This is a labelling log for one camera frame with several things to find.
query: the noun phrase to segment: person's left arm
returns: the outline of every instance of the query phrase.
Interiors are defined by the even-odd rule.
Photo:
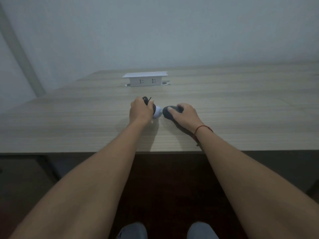
[[[107,238],[130,173],[137,140],[152,115],[153,101],[146,106],[137,97],[131,103],[130,124],[106,147],[63,177],[10,239]]]

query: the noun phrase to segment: skin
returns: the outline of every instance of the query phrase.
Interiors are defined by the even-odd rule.
[[[191,105],[178,105],[183,113],[169,112],[194,133],[203,122]],[[153,101],[146,106],[137,97],[129,125],[63,177],[10,238],[107,238],[137,140],[152,115]],[[313,200],[209,129],[201,127],[196,135],[249,238],[319,238],[319,206]]]

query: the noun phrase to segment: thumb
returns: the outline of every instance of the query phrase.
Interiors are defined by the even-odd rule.
[[[171,108],[170,106],[167,108],[168,112],[172,114],[174,118],[176,118],[180,113],[177,112],[175,109]]]
[[[154,100],[148,102],[147,106],[153,110]]]

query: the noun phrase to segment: white desktop socket box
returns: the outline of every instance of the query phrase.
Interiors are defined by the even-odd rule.
[[[168,85],[167,81],[162,82],[162,77],[167,77],[167,71],[128,73],[123,76],[130,79],[130,83],[125,86]]]

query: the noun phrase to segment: black handheld object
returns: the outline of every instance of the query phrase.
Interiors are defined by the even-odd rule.
[[[148,102],[150,101],[151,98],[152,98],[152,97],[150,97],[150,98],[148,99],[146,96],[144,96],[142,99],[144,100],[144,103],[145,103],[146,105],[148,105]],[[154,115],[155,111],[156,111],[156,105],[153,103],[153,115]]]
[[[165,118],[176,122],[175,119],[173,118],[173,115],[168,111],[168,107],[173,108],[174,110],[178,111],[179,113],[182,113],[184,111],[184,108],[182,108],[181,106],[165,106],[163,108],[163,115]]]

